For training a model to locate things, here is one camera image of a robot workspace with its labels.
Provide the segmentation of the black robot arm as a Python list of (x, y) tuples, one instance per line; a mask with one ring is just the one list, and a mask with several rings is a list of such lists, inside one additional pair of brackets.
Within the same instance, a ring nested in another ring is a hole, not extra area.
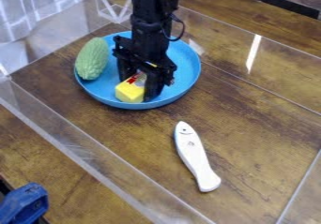
[(150, 101), (173, 84), (177, 65), (167, 56), (171, 41), (173, 12), (178, 0), (131, 0), (131, 37), (115, 36), (113, 55), (117, 57), (119, 80), (125, 81), (138, 70), (147, 75), (143, 100)]

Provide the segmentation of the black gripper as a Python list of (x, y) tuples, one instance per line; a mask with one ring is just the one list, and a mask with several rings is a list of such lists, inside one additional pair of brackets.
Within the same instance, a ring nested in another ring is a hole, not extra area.
[(147, 73), (143, 99), (151, 101), (161, 95), (165, 85), (173, 83), (177, 65), (169, 58), (167, 49), (177, 38), (115, 36), (113, 41), (119, 80), (125, 81), (138, 70), (143, 70)]

